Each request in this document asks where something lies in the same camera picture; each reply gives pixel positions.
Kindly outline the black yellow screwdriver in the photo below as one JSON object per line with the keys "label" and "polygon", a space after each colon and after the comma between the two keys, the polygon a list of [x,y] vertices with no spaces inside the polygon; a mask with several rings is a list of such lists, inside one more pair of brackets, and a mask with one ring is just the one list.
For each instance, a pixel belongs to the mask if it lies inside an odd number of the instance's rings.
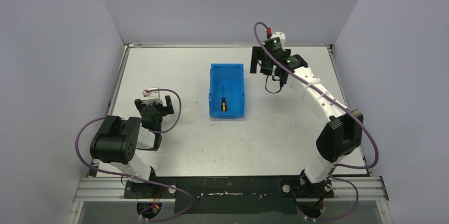
{"label": "black yellow screwdriver", "polygon": [[224,87],[222,87],[221,111],[222,112],[226,112],[227,111],[227,102],[226,102],[226,95],[225,95],[225,88]]}

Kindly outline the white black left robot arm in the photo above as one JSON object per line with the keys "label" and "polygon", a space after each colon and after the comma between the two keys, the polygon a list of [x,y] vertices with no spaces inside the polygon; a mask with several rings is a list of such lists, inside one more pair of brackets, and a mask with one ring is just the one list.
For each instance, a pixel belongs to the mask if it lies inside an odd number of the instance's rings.
{"label": "white black left robot arm", "polygon": [[137,150],[157,151],[162,142],[163,117],[174,114],[172,100],[159,95],[136,99],[134,104],[139,117],[122,119],[109,115],[101,124],[90,147],[91,156],[109,163],[121,173],[129,174],[130,181],[136,182],[136,191],[144,198],[156,194],[156,172],[137,155]]}

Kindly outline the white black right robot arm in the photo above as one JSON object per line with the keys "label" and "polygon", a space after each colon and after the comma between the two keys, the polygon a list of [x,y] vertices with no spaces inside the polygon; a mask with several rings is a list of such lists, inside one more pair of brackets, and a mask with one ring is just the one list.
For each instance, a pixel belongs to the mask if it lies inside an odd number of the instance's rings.
{"label": "white black right robot arm", "polygon": [[253,47],[250,73],[277,76],[280,85],[287,85],[297,92],[323,125],[316,140],[318,156],[301,172],[298,182],[299,192],[310,197],[319,191],[319,183],[332,174],[336,165],[360,146],[362,130],[359,124],[363,115],[339,103],[300,55],[291,55],[291,51],[285,49],[279,54],[279,59],[289,69],[288,73],[278,67],[261,47]]}

